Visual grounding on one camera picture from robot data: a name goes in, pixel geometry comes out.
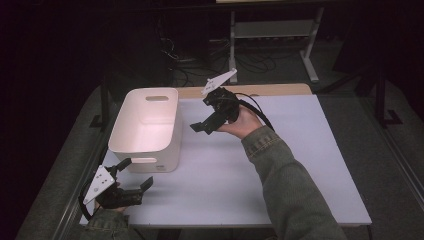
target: person's arm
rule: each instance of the person's arm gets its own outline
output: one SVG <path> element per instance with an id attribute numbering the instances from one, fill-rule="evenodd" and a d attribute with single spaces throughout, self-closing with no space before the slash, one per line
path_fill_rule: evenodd
<path id="1" fill-rule="evenodd" d="M 240 139 L 263 185 L 268 215 L 280 239 L 346 239 L 327 203 L 287 144 L 241 107 L 239 119 L 219 131 Z"/>
<path id="2" fill-rule="evenodd" d="M 81 233 L 80 240 L 129 240 L 124 210 L 125 208 L 98 209 Z"/>

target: white table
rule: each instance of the white table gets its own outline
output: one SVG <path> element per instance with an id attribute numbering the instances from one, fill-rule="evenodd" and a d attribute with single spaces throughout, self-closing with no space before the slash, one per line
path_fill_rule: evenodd
<path id="1" fill-rule="evenodd" d="M 317 97 L 255 99 L 311 174 L 336 221 L 350 226 L 371 224 Z M 226 133 L 195 133 L 190 128 L 213 111 L 202 99 L 180 99 L 180 107 L 183 139 L 178 168 L 171 173 L 124 170 L 117 175 L 124 189 L 136 189 L 154 177 L 143 204 L 126 210 L 130 224 L 157 228 L 270 226 L 259 177 L 240 140 Z M 108 152 L 104 165 L 117 163 L 115 155 Z M 81 224 L 86 224 L 84 217 Z"/>

